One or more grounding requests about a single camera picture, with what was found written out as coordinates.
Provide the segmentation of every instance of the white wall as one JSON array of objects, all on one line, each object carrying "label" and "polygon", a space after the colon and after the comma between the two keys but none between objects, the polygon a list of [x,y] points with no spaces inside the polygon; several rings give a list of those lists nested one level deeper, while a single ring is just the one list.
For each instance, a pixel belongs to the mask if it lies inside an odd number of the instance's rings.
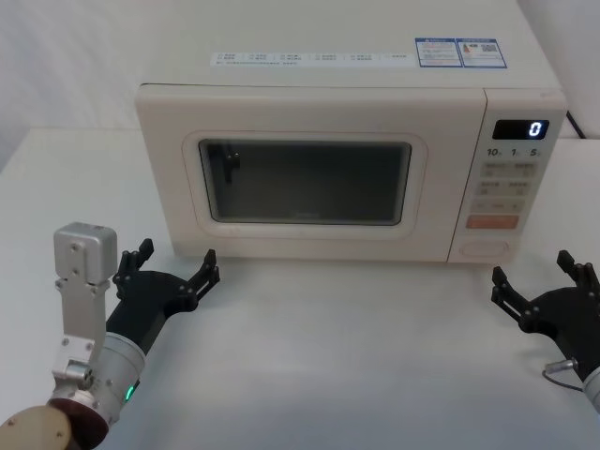
[{"label": "white wall", "polygon": [[[176,20],[176,3],[3,1],[0,168],[31,126],[136,128],[133,94],[160,26]],[[590,135],[600,137],[600,2],[520,3],[574,115]]]}]

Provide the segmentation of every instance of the digital display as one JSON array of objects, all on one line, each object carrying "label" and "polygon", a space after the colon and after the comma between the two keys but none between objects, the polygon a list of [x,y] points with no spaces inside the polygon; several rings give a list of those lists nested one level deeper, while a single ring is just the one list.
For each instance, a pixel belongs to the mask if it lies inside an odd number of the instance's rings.
[{"label": "digital display", "polygon": [[492,138],[539,141],[546,136],[549,125],[549,120],[499,120]]}]

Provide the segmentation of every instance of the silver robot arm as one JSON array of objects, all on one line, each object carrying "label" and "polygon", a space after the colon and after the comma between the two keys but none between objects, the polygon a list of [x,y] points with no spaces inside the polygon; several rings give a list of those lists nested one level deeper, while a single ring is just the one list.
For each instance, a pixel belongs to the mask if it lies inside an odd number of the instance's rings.
[{"label": "silver robot arm", "polygon": [[[140,383],[145,356],[164,323],[196,309],[220,280],[214,250],[190,280],[140,271],[154,252],[150,239],[138,251],[123,252],[117,269],[116,240],[110,228],[79,222],[54,234],[55,286],[63,308],[55,387],[47,405],[19,412],[0,427],[3,450],[97,447]],[[104,293],[111,277],[121,302],[107,321]]]}]

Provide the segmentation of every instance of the microwave oven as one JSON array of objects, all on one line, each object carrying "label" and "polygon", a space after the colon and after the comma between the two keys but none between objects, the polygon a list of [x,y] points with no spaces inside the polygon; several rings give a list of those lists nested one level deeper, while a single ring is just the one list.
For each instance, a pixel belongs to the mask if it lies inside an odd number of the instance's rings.
[{"label": "microwave oven", "polygon": [[566,113],[514,0],[177,13],[136,97],[177,254],[514,255]]}]

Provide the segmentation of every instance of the table surface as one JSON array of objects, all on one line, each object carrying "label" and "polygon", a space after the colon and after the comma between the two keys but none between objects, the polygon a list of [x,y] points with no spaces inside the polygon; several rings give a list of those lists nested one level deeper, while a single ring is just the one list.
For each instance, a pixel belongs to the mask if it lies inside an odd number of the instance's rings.
[{"label": "table surface", "polygon": [[[570,280],[568,248],[600,263],[600,142],[559,141],[504,269],[530,298]],[[34,129],[0,176],[0,422],[43,404],[61,335],[53,232],[113,227],[173,256],[138,131]],[[222,282],[171,318],[142,383],[100,449],[589,449],[600,422],[544,381],[562,359],[489,301],[490,267],[221,260]],[[116,303],[107,292],[107,309]],[[570,382],[575,376],[565,375]]]}]

